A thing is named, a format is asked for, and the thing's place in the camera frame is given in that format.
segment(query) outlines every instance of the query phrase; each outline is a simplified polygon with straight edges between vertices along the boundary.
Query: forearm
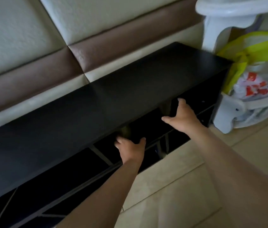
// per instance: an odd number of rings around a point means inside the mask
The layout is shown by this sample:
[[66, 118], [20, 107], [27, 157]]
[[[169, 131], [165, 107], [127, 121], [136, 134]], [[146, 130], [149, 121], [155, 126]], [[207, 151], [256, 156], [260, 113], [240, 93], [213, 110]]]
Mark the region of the forearm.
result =
[[268, 176], [234, 152], [208, 128], [195, 128], [188, 135], [197, 144], [235, 225], [268, 226]]
[[97, 191], [73, 210], [57, 228], [114, 227], [140, 164], [128, 161]]

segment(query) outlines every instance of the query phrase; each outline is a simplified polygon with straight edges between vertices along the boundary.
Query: black shelf top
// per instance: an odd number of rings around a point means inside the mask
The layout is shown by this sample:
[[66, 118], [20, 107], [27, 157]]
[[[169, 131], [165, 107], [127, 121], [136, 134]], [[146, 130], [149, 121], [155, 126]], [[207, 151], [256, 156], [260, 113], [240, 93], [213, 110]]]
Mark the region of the black shelf top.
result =
[[172, 43], [0, 127], [0, 196], [230, 66]]

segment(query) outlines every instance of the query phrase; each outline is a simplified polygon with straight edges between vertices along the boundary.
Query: white plastic stand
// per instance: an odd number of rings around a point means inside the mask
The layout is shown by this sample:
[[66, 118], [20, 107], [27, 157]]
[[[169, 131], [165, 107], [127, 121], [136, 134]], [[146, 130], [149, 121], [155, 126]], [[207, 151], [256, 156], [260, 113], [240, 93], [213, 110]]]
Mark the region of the white plastic stand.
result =
[[[206, 16], [202, 49], [215, 53], [227, 44], [231, 27], [247, 28], [254, 23], [258, 14], [268, 13], [268, 0], [198, 0], [196, 11]], [[247, 110], [263, 107], [268, 107], [268, 98], [243, 102], [223, 94], [214, 125], [223, 133], [229, 133], [233, 128], [256, 124], [268, 118], [268, 109], [257, 120], [251, 118], [235, 125], [233, 121]]]

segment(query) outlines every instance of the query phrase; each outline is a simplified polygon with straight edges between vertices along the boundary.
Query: beige tile floor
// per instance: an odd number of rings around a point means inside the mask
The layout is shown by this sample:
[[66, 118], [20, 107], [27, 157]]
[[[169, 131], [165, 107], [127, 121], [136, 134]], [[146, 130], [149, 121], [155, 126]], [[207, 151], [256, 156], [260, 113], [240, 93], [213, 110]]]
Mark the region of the beige tile floor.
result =
[[[222, 134], [225, 143], [268, 174], [268, 119]], [[140, 173], [115, 228], [232, 227], [192, 141]]]

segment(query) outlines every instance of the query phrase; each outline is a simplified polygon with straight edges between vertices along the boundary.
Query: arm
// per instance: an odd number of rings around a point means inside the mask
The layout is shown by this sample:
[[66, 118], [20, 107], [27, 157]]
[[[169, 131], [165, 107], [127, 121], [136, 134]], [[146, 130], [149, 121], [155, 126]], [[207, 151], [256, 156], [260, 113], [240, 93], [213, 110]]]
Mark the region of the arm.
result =
[[268, 227], [268, 176], [204, 127], [184, 99], [179, 99], [176, 117], [162, 120], [197, 144], [234, 225]]
[[139, 144], [118, 137], [123, 165], [94, 193], [75, 208], [57, 228], [113, 228], [138, 173], [145, 152], [145, 138]]

